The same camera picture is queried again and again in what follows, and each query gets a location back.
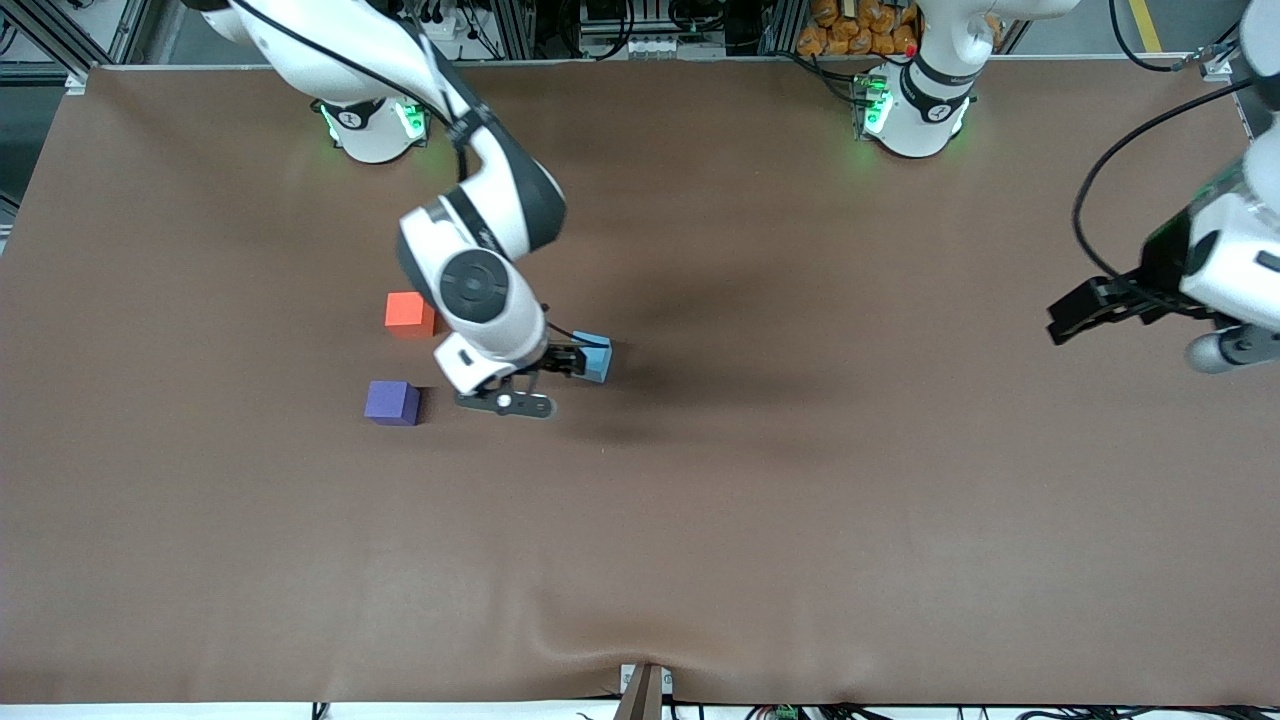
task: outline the blue cube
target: blue cube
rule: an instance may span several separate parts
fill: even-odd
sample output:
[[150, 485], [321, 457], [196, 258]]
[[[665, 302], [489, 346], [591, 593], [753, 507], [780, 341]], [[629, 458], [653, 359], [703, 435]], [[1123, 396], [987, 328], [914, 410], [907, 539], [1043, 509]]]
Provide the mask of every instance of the blue cube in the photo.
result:
[[365, 418], [379, 425], [416, 425], [421, 400], [417, 388], [406, 382], [374, 380], [369, 383]]
[[582, 370], [582, 374], [573, 377], [582, 378], [584, 380], [591, 380], [593, 383], [603, 383], [604, 378], [609, 375], [609, 361], [613, 360], [613, 342], [604, 336], [584, 333], [582, 331], [573, 331], [573, 337], [594, 345], [604, 346], [582, 347], [582, 355], [586, 356], [586, 369]]

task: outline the table surface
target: table surface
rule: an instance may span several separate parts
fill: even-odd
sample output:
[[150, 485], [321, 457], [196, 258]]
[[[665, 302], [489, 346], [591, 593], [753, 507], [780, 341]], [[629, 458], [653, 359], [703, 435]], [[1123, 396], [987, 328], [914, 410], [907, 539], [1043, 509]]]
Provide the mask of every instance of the table surface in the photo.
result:
[[[0, 260], [0, 701], [511, 700], [622, 662], [710, 702], [1276, 703], [1276, 370], [1203, 324], [1053, 347], [1068, 211], [1204, 92], [995, 63], [938, 158], [858, 143], [783, 63], [468, 73], [570, 204], [521, 268], [620, 343], [553, 421], [381, 328], [443, 142], [328, 146], [270, 72], [95, 72]], [[1244, 145], [1229, 101], [1120, 155], [1121, 266]]]

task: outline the yellow stripe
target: yellow stripe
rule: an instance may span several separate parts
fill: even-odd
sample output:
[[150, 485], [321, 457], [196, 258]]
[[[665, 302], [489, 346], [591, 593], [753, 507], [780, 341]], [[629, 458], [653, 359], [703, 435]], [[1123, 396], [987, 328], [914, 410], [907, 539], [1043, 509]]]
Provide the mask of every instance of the yellow stripe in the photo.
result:
[[1133, 10], [1133, 20], [1138, 23], [1138, 36], [1142, 37], [1142, 46], [1147, 53], [1164, 53], [1160, 47], [1160, 36], [1156, 35], [1156, 23], [1151, 22], [1151, 10], [1147, 9], [1147, 0], [1129, 0], [1129, 9]]

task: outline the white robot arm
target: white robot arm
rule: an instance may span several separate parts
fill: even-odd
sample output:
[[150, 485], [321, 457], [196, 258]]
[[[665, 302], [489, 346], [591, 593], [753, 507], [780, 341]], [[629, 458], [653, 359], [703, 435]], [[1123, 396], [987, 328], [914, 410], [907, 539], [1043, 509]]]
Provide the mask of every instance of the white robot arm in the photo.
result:
[[924, 18], [920, 49], [908, 63], [884, 63], [888, 100], [863, 110], [867, 135], [905, 158], [942, 150], [960, 132], [969, 91], [995, 49], [987, 14], [1039, 20], [1069, 13], [1080, 0], [916, 0]]
[[1280, 0], [1253, 0], [1240, 44], [1276, 122], [1147, 238], [1137, 269], [1092, 278], [1050, 307], [1056, 343], [1100, 324], [1134, 315], [1152, 323], [1176, 311], [1219, 325], [1187, 348], [1198, 372], [1280, 359]]
[[[380, 161], [378, 151], [394, 158], [407, 147], [390, 109], [401, 97], [442, 117], [456, 149], [475, 150], [481, 169], [401, 218], [397, 243], [413, 288], [453, 329], [435, 357], [460, 402], [485, 398], [493, 382], [516, 373], [579, 370], [572, 345], [549, 348], [543, 309], [513, 265], [559, 234], [563, 195], [430, 41], [362, 1], [183, 1], [223, 36], [256, 45], [285, 82], [339, 119], [349, 114], [342, 143], [352, 156]], [[500, 406], [470, 406], [535, 416], [554, 407], [509, 380], [503, 387]], [[524, 411], [512, 395], [530, 398], [518, 402]]]

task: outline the cube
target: cube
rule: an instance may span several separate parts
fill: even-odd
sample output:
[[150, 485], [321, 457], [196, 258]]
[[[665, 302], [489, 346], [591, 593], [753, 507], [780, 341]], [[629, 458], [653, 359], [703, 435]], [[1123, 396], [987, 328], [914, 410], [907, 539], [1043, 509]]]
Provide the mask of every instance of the cube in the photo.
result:
[[365, 418], [379, 425], [416, 425], [421, 392], [402, 380], [374, 380], [369, 383], [365, 400]]
[[435, 310], [417, 292], [387, 293], [387, 329], [398, 338], [435, 334]]
[[586, 369], [582, 370], [582, 374], [573, 375], [575, 378], [582, 378], [593, 383], [603, 383], [604, 378], [609, 375], [609, 363], [613, 360], [613, 342], [604, 336], [584, 333], [582, 331], [573, 331], [573, 337], [605, 346], [582, 347], [582, 355], [586, 356]]

